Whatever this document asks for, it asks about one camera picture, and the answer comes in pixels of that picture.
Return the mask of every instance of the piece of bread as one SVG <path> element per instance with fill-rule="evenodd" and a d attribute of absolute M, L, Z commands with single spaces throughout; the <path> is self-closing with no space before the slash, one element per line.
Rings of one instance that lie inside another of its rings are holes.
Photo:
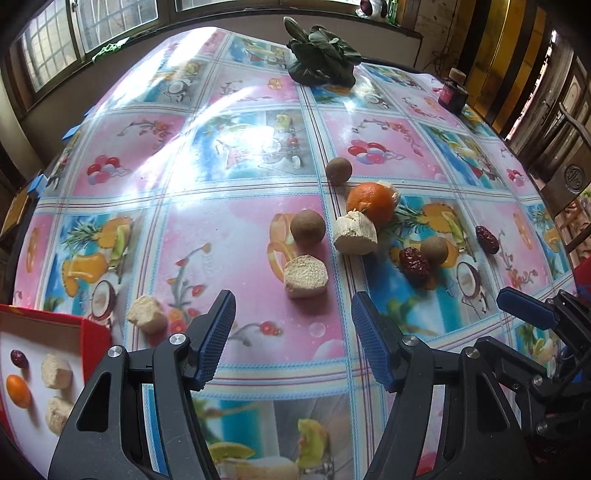
<path fill-rule="evenodd" d="M 70 402 L 57 397 L 53 397 L 47 402 L 45 422 L 53 433 L 58 436 L 61 435 L 61 431 L 66 426 L 66 422 L 73 408 L 74 405 Z"/>
<path fill-rule="evenodd" d="M 287 262 L 283 269 L 283 283 L 291 299 L 314 297 L 326 290 L 329 274 L 324 262 L 302 255 Z"/>
<path fill-rule="evenodd" d="M 48 353 L 41 364 L 41 379 L 47 388 L 62 390 L 72 383 L 72 369 L 63 358 Z"/>
<path fill-rule="evenodd" d="M 142 295 L 127 312 L 127 319 L 147 334 L 157 333 L 168 326 L 162 305 L 154 297 Z"/>
<path fill-rule="evenodd" d="M 344 255 L 367 255 L 378 247 L 374 224 L 356 210 L 338 217 L 334 232 L 335 248 Z"/>

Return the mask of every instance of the kiwi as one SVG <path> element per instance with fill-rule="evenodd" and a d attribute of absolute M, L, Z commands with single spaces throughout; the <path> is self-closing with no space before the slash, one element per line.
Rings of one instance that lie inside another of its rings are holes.
<path fill-rule="evenodd" d="M 437 235 L 430 236 L 421 243 L 421 255 L 432 265 L 441 265 L 449 255 L 446 241 Z"/>
<path fill-rule="evenodd" d="M 324 170 L 328 181 L 335 187 L 338 187 L 351 178 L 353 165 L 346 158 L 336 157 L 326 164 Z"/>
<path fill-rule="evenodd" d="M 326 233 L 324 219 L 314 210 L 302 210 L 291 221 L 291 236 L 302 247 L 318 244 Z"/>

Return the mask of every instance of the silver bolt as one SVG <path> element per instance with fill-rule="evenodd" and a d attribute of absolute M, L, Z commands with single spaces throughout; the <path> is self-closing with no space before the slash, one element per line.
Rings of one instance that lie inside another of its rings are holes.
<path fill-rule="evenodd" d="M 415 346 L 418 345 L 418 338 L 414 335 L 405 335 L 402 337 L 402 342 L 404 345 Z"/>
<path fill-rule="evenodd" d="M 476 350 L 474 347 L 469 346 L 468 348 L 466 348 L 466 355 L 469 358 L 479 358 L 480 352 L 478 350 Z"/>
<path fill-rule="evenodd" d="M 180 345 L 186 339 L 187 339 L 187 337 L 185 337 L 185 335 L 183 333 L 175 333 L 174 335 L 170 336 L 168 341 L 170 341 L 170 343 L 172 343 L 173 345 Z"/>
<path fill-rule="evenodd" d="M 535 428 L 535 430 L 539 435 L 543 435 L 546 433 L 546 430 L 548 430 L 548 424 L 545 420 L 542 420 L 540 423 L 538 423 L 538 426 Z"/>
<path fill-rule="evenodd" d="M 122 353 L 123 353 L 123 347 L 119 346 L 119 345 L 112 346 L 107 351 L 107 355 L 109 355 L 111 358 L 116 358 L 119 355 L 121 355 Z"/>

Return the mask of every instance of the table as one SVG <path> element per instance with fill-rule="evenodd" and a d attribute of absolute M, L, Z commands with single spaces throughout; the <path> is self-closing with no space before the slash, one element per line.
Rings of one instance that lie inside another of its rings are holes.
<path fill-rule="evenodd" d="M 368 290 L 383 314 L 433 347 L 460 351 L 491 335 L 551 371 L 556 337 L 500 312 L 496 294 L 513 286 L 544 299 L 574 291 L 574 281 L 519 162 L 474 111 L 458 118 L 439 106 L 437 79 L 363 64 L 351 91 L 307 88 L 287 75 L 289 55 L 206 27 L 169 38 L 135 65 L 57 163 L 25 239 L 14 304 L 110 318 L 113 341 L 131 350 L 165 337 L 125 320 L 139 295 L 162 302 L 171 333 L 232 290 L 236 321 L 220 366 L 193 397 L 207 441 L 239 443 L 216 448 L 249 459 L 222 462 L 223 476 L 249 468 L 261 479 L 296 479 L 307 468 L 303 476 L 361 479 L 393 395 L 363 357 L 350 319 L 354 292 Z M 348 188 L 326 181 L 336 156 L 353 164 L 349 186 L 388 180 L 402 194 L 378 251 L 363 258 L 340 256 L 330 241 Z M 307 251 L 289 231 L 304 208 L 328 226 Z M 478 247 L 476 225 L 498 237 L 494 257 Z M 416 290 L 398 251 L 431 235 L 450 253 Z M 282 268 L 302 253 L 326 263 L 328 291 L 289 300 Z M 165 471 L 145 393 L 151 459 Z M 442 393 L 434 392 L 420 471 L 433 464 Z"/>

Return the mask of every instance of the orange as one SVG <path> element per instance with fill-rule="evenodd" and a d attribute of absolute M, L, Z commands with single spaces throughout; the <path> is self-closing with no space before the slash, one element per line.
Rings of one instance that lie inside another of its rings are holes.
<path fill-rule="evenodd" d="M 347 211 L 357 210 L 363 213 L 376 228 L 391 220 L 394 208 L 392 191 L 372 181 L 357 185 L 347 197 Z"/>
<path fill-rule="evenodd" d="M 8 375 L 6 391 L 17 407 L 28 408 L 31 404 L 31 391 L 25 381 L 18 375 Z"/>

